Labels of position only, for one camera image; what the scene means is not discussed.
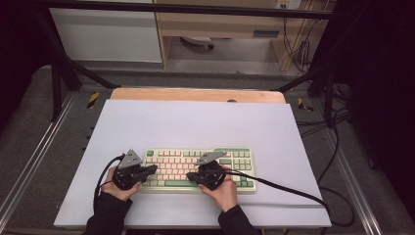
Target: green keycap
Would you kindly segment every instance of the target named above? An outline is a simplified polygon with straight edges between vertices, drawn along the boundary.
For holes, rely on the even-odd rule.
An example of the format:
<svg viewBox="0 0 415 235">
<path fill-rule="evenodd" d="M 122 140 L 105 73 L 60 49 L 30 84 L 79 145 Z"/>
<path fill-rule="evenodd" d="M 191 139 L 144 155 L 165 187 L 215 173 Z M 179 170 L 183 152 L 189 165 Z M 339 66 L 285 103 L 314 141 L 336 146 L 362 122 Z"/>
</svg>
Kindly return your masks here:
<svg viewBox="0 0 415 235">
<path fill-rule="evenodd" d="M 230 165 L 232 161 L 230 159 L 219 159 L 219 163 L 222 165 Z"/>
<path fill-rule="evenodd" d="M 165 187 L 196 187 L 195 182 L 186 180 L 166 180 L 164 183 Z"/>
</svg>

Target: wooden edge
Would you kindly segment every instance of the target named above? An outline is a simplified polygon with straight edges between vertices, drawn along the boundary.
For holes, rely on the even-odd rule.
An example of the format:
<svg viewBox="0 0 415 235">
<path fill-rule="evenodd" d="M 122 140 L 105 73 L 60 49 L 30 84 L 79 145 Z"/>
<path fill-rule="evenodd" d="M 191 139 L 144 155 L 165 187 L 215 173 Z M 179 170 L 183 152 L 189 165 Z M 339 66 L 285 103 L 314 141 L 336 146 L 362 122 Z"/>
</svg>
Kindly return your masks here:
<svg viewBox="0 0 415 235">
<path fill-rule="evenodd" d="M 286 104 L 277 91 L 186 89 L 186 88 L 117 88 L 112 100 L 212 101 Z"/>
</svg>

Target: aluminum rail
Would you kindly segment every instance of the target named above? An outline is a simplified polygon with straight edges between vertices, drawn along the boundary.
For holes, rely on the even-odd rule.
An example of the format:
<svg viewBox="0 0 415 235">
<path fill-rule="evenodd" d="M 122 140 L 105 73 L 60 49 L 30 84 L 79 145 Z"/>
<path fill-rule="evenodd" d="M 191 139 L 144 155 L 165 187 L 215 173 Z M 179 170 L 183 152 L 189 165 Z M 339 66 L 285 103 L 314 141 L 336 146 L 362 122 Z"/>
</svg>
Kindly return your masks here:
<svg viewBox="0 0 415 235">
<path fill-rule="evenodd" d="M 320 119 L 323 119 L 323 108 L 321 107 L 321 103 L 315 100 L 312 100 L 312 103 Z M 326 135 L 329 137 L 330 146 L 335 149 L 336 136 L 334 130 L 326 128 L 325 131 Z M 345 153 L 340 146 L 336 155 L 336 162 L 366 233 L 369 235 L 381 235 L 381 227 L 379 226 L 379 223 L 373 214 L 369 203 L 367 202 L 366 197 L 350 168 L 350 165 L 347 162 Z"/>
<path fill-rule="evenodd" d="M 96 1 L 73 1 L 73 0 L 34 0 L 31 2 L 37 6 L 60 9 L 101 10 L 101 11 L 123 11 L 123 12 L 158 12 L 158 13 L 183 13 L 183 14 L 209 14 L 229 16 L 251 16 L 271 18 L 297 18 L 318 20 L 342 20 L 352 17 L 351 14 L 279 10 L 264 8 L 242 8 L 221 7 L 201 5 L 178 5 L 178 4 L 151 4 L 151 3 L 121 3 L 121 2 L 96 2 Z"/>
<path fill-rule="evenodd" d="M 75 97 L 77 97 L 76 92 L 72 92 L 68 95 L 63 104 L 63 111 L 58 116 L 57 120 L 49 125 L 48 129 L 46 130 L 45 134 L 43 135 L 42 139 L 40 140 L 33 154 L 31 155 L 29 161 L 24 167 L 21 175 L 19 176 L 18 180 L 16 180 L 15 185 L 13 186 L 6 200 L 1 205 L 0 234 L 2 234 L 3 230 L 5 229 L 7 222 L 9 221 L 10 217 L 12 216 L 12 213 L 14 212 L 16 206 L 21 200 L 34 173 L 39 168 L 43 160 L 43 157 L 46 155 L 46 152 L 48 151 L 62 123 L 64 122 Z"/>
</svg>

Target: hand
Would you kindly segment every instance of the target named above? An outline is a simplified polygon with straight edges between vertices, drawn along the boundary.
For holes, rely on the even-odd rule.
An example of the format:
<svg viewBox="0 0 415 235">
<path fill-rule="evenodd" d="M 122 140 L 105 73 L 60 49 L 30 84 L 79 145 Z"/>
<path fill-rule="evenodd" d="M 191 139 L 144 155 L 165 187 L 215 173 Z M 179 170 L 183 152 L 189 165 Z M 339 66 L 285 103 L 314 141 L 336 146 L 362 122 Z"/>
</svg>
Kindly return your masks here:
<svg viewBox="0 0 415 235">
<path fill-rule="evenodd" d="M 236 194 L 236 183 L 232 180 L 231 175 L 226 174 L 222 185 L 213 191 L 210 191 L 205 185 L 199 184 L 199 188 L 206 195 L 209 195 L 221 211 L 227 212 L 238 204 Z"/>
<path fill-rule="evenodd" d="M 108 174 L 107 174 L 107 179 L 105 180 L 106 182 L 110 182 L 110 183 L 106 183 L 101 187 L 101 191 L 109 193 L 111 195 L 113 195 L 114 197 L 122 200 L 122 201 L 127 201 L 132 195 L 136 194 L 138 192 L 138 188 L 141 186 L 141 182 L 136 183 L 131 189 L 129 190 L 121 190 L 118 187 L 115 186 L 115 184 L 113 184 L 113 175 L 115 172 L 115 168 L 111 167 L 108 170 Z"/>
</svg>

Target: white cabinet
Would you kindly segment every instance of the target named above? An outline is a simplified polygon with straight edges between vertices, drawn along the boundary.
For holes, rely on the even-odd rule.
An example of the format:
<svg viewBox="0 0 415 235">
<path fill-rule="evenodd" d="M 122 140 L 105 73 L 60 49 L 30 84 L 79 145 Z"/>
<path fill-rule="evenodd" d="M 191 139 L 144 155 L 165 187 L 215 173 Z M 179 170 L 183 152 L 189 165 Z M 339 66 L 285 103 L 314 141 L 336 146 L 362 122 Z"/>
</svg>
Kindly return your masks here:
<svg viewBox="0 0 415 235">
<path fill-rule="evenodd" d="M 154 13 L 73 9 L 51 9 L 51 13 L 73 60 L 161 63 Z"/>
</svg>

